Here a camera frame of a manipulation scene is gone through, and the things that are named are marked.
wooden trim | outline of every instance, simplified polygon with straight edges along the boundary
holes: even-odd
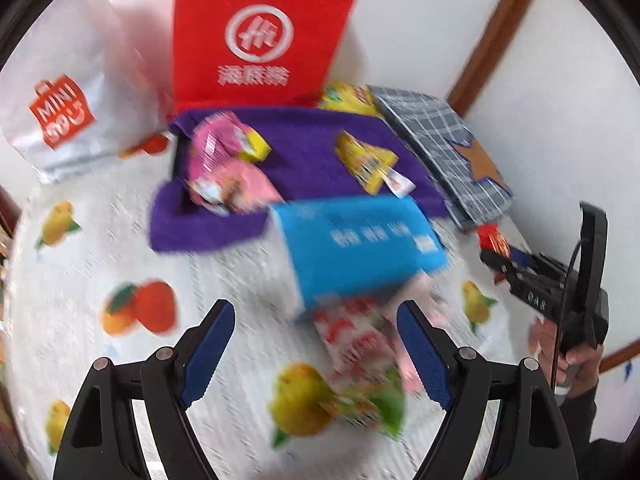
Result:
[[[640,354],[640,339],[631,343],[629,346],[625,346],[623,349],[614,352],[610,356],[605,357],[600,362],[600,373],[603,374],[616,366],[626,363],[630,359],[633,359]]]
[[[500,0],[447,101],[465,116],[500,63],[532,0]]]
[[[9,194],[0,186],[0,227],[13,238],[15,226],[20,216],[20,208],[15,205]]]

orange fruit print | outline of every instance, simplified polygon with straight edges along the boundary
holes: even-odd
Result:
[[[100,319],[107,334],[122,334],[136,322],[136,314],[133,311],[135,290],[136,286],[133,283],[123,283],[108,299]]]
[[[116,314],[109,314],[107,310],[102,311],[102,328],[109,335],[118,335],[126,332],[127,329],[136,322],[136,314],[131,305],[127,305]]]
[[[163,334],[175,326],[175,294],[165,282],[140,285],[133,296],[133,308],[136,318],[149,332]]]

chinese characters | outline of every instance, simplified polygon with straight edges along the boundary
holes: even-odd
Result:
[[[283,66],[221,65],[218,67],[219,85],[286,86],[289,70]]]
[[[354,229],[334,229],[331,231],[331,238],[340,247],[348,247],[349,245],[358,245],[361,243],[360,236],[363,236],[367,242],[377,243],[389,240],[389,235],[396,238],[410,237],[411,230],[402,222],[395,222],[387,225],[389,232],[380,225],[366,226],[360,229],[358,234]]]

blue gripper pad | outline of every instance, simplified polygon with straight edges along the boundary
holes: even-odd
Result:
[[[184,386],[180,392],[180,400],[185,408],[201,399],[207,391],[235,325],[234,306],[227,301],[184,367]]]
[[[536,263],[529,253],[519,250],[516,247],[510,246],[511,249],[511,261],[518,264],[521,267],[529,267],[529,269],[535,269]]]
[[[422,330],[409,307],[403,303],[398,307],[398,333],[404,343],[422,385],[431,400],[435,400],[443,410],[449,409],[453,396],[449,390],[449,375],[436,349]]]

pink snack package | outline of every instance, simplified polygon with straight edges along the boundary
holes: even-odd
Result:
[[[204,119],[193,131],[187,166],[191,199],[221,215],[249,213],[282,202],[268,177],[253,164],[235,158],[251,150],[251,130],[233,112]]]

